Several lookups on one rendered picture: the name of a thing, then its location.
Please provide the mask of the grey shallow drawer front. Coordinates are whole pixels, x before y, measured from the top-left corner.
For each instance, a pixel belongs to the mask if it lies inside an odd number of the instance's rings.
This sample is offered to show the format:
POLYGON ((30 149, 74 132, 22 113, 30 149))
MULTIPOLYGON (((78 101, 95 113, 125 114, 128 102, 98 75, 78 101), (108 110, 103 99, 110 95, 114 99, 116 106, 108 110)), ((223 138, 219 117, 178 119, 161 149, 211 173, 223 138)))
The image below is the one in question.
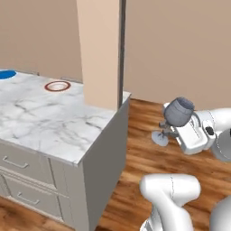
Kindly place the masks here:
POLYGON ((36 152, 27 152, 25 149, 0 143, 0 169, 9 171, 20 177, 32 179, 42 183, 52 189, 56 188, 53 174, 51 171, 50 161, 46 157, 40 156, 36 152), (14 167, 11 164, 3 162, 3 158, 8 156, 10 162, 20 165, 29 163, 25 169, 14 167))

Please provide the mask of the blue plate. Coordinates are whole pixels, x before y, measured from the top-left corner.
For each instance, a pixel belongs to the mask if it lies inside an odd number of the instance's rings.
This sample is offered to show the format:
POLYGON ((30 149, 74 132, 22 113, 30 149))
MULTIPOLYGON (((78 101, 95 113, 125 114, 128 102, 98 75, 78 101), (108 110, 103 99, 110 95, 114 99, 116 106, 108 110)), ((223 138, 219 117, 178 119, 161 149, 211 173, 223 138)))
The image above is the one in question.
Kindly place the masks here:
POLYGON ((0 70, 0 79, 9 79, 16 75, 14 70, 0 70))

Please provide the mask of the grey island cabinet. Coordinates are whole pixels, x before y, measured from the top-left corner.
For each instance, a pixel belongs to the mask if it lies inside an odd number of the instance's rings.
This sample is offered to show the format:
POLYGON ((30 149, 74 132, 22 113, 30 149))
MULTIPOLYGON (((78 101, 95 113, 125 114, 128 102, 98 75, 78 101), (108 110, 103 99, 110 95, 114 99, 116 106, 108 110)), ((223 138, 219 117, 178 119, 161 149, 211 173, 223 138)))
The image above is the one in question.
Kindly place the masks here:
POLYGON ((66 119, 59 127, 60 138, 45 138, 53 143, 51 151, 40 152, 0 139, 0 143, 36 152, 50 161, 55 189, 0 169, 0 196, 44 216, 55 219, 75 231, 94 231, 118 179, 125 167, 128 111, 127 97, 120 109, 99 126, 87 116, 83 122, 66 119), (62 218, 54 217, 12 198, 3 182, 6 175, 52 193, 60 204, 62 218))

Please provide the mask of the grey wine glass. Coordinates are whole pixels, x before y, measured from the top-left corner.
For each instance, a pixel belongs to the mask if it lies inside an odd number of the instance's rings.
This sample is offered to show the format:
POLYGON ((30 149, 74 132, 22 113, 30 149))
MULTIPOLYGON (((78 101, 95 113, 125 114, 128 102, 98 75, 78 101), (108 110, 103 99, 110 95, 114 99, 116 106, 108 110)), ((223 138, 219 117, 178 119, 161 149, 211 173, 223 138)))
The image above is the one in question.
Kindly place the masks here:
POLYGON ((159 123, 161 131, 152 132, 152 140, 160 145, 167 146, 169 137, 176 138, 179 134, 172 131, 172 127, 183 127, 192 117, 194 104, 185 97, 176 97, 163 110, 164 120, 159 123))

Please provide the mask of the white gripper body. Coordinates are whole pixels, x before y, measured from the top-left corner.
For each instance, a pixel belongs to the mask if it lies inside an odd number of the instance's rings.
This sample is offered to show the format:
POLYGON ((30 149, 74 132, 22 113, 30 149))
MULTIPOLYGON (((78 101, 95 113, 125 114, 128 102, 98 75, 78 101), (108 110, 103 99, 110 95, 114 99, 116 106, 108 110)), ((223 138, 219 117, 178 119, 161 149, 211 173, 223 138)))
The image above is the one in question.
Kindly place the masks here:
POLYGON ((171 130, 178 134, 176 140, 181 150, 187 155, 202 152, 208 142, 203 129, 195 126, 192 121, 189 121, 182 127, 173 126, 171 130))

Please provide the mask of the white plate with red rim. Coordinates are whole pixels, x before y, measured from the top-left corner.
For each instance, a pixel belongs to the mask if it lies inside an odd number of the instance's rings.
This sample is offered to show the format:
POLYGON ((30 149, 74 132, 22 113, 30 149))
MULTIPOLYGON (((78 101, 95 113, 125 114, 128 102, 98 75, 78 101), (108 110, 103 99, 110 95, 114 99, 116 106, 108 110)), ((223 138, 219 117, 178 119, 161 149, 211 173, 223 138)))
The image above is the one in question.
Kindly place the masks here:
POLYGON ((71 84, 68 81, 63 80, 52 81, 44 86, 44 88, 50 92, 61 92, 69 89, 70 87, 71 84))

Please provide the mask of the grey deep drawer front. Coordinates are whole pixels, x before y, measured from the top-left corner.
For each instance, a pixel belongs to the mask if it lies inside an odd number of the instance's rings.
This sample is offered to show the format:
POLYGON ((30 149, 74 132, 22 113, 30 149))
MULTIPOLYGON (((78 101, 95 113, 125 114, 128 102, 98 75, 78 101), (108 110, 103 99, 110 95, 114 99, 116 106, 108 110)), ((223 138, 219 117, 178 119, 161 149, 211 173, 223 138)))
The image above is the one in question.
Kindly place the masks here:
POLYGON ((15 180, 11 177, 7 177, 6 175, 3 175, 2 178, 12 198, 24 203, 27 206, 39 209, 40 211, 43 211, 54 217, 62 218, 59 201, 57 197, 54 196, 52 193, 31 186, 27 183, 20 182, 19 180, 15 180), (32 205, 30 203, 27 203, 17 198, 18 192, 22 192, 23 196, 27 199, 30 200, 39 199, 40 203, 37 205, 32 205))

